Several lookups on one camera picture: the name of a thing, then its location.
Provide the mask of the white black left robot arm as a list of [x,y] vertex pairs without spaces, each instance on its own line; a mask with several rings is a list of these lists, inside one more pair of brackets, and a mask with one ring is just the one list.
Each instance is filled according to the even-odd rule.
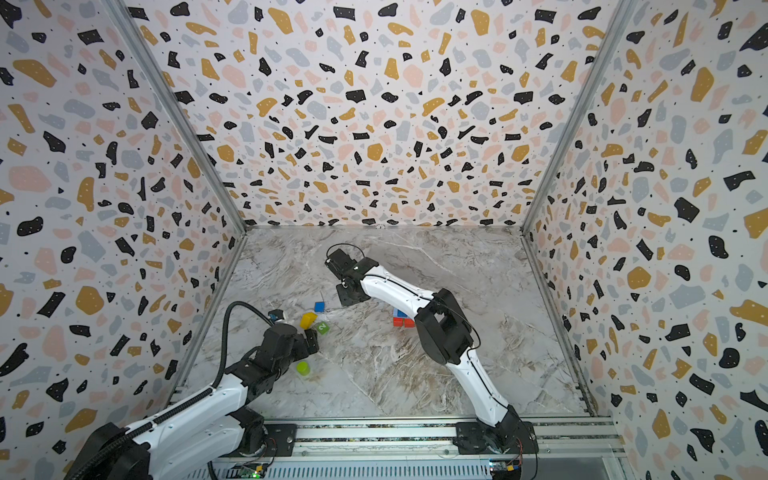
[[264,417],[249,404],[318,351],[315,329],[278,322],[211,385],[144,420],[97,428],[66,477],[178,479],[241,446],[257,452],[265,446]]

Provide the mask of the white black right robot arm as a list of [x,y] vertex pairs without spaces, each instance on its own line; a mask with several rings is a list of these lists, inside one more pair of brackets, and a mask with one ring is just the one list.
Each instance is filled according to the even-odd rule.
[[475,414],[474,421],[456,425],[454,444],[461,454],[539,453],[533,427],[521,419],[481,364],[479,342],[473,339],[475,329],[449,290],[416,287],[382,267],[337,278],[343,305],[375,299],[412,319],[426,355],[457,379]]

